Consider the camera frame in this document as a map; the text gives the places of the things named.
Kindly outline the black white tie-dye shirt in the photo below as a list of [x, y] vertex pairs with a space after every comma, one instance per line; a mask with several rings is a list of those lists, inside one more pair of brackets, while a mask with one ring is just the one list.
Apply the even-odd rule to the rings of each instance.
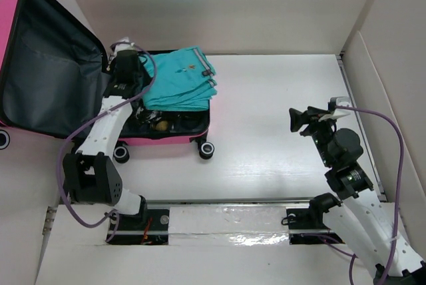
[[158, 122], [163, 117], [163, 114], [162, 111], [138, 107], [134, 112], [133, 118], [138, 124], [143, 125]]

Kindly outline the turquoise shorts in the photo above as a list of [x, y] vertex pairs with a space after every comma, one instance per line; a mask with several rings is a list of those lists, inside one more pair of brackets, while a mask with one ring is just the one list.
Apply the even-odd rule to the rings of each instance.
[[153, 86], [142, 100], [148, 110], [200, 112], [210, 108], [217, 94], [216, 71], [198, 46], [170, 53], [139, 57], [150, 75]]

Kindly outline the wooden brush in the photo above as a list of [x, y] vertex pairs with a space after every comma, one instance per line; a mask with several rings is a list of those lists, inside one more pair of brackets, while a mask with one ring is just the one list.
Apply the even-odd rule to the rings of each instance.
[[151, 129], [156, 132], [168, 132], [173, 129], [174, 123], [169, 120], [160, 120], [151, 124]]

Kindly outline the black headphones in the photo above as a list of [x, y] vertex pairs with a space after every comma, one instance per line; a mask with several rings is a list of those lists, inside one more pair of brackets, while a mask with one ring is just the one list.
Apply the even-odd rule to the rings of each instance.
[[196, 132], [202, 127], [202, 118], [181, 116], [171, 122], [170, 131], [175, 133]]

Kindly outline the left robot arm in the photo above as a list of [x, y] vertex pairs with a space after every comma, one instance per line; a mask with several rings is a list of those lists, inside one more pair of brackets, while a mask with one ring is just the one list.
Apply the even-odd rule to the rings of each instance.
[[81, 204], [105, 204], [125, 215], [133, 229], [148, 223], [145, 199], [125, 189], [113, 159], [129, 159], [123, 146], [118, 146], [120, 133], [133, 112], [131, 97], [139, 94], [145, 81], [151, 81], [135, 49], [120, 50], [112, 60], [114, 74], [101, 101], [99, 119], [74, 153], [63, 159], [65, 183], [71, 200]]

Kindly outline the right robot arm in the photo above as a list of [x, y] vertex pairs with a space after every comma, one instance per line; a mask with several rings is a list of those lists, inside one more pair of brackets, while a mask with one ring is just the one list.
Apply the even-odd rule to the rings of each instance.
[[330, 103], [327, 110], [290, 108], [290, 130], [311, 137], [329, 170], [331, 191], [310, 200], [308, 221], [335, 232], [365, 266], [374, 284], [424, 284], [425, 259], [398, 231], [399, 215], [390, 219], [372, 181], [358, 163], [359, 135], [338, 129], [338, 118], [351, 107]]

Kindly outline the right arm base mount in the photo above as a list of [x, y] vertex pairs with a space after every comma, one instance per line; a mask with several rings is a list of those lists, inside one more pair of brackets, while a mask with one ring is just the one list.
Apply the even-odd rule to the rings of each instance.
[[288, 228], [291, 245], [344, 243], [334, 231], [312, 218], [307, 208], [287, 208], [281, 225]]

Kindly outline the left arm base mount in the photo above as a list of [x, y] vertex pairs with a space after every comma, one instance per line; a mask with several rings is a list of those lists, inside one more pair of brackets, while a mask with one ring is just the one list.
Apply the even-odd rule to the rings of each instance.
[[160, 246], [168, 244], [169, 208], [147, 208], [142, 218], [120, 215], [112, 217], [106, 234], [110, 245]]

